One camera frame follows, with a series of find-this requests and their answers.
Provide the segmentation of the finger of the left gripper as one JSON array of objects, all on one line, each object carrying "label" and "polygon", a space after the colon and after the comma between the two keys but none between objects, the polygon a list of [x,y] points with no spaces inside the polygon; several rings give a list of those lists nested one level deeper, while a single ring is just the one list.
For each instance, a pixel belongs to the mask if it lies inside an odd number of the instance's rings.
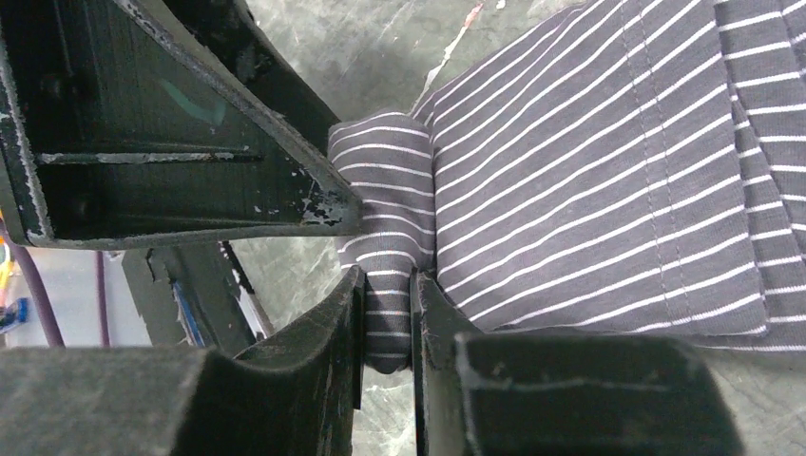
[{"label": "finger of the left gripper", "polygon": [[334,111],[271,44],[242,0],[166,0],[179,21],[259,100],[321,153]]},{"label": "finger of the left gripper", "polygon": [[354,234],[359,198],[165,1],[1,5],[1,211],[25,246]]}]

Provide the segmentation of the grey striped underwear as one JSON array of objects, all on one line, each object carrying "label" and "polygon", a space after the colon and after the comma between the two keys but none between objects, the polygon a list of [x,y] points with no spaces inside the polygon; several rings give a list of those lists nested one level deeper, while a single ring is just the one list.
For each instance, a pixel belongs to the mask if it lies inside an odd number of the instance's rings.
[{"label": "grey striped underwear", "polygon": [[485,332],[805,348],[801,1],[564,9],[328,155],[377,371],[410,364],[413,271]]}]

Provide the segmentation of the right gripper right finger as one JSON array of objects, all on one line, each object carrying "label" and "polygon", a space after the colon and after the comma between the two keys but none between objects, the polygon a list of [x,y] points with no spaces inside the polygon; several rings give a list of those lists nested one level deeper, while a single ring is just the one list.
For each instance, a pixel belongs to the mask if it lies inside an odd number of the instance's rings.
[{"label": "right gripper right finger", "polygon": [[719,388],[658,337],[485,333],[435,279],[411,283],[421,455],[741,455]]}]

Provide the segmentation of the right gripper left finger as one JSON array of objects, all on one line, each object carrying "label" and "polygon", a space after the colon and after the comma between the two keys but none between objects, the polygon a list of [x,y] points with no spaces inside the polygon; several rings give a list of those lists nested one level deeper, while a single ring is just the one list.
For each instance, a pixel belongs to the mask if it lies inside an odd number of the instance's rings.
[{"label": "right gripper left finger", "polygon": [[5,455],[349,455],[365,277],[234,357],[216,349],[7,349]]}]

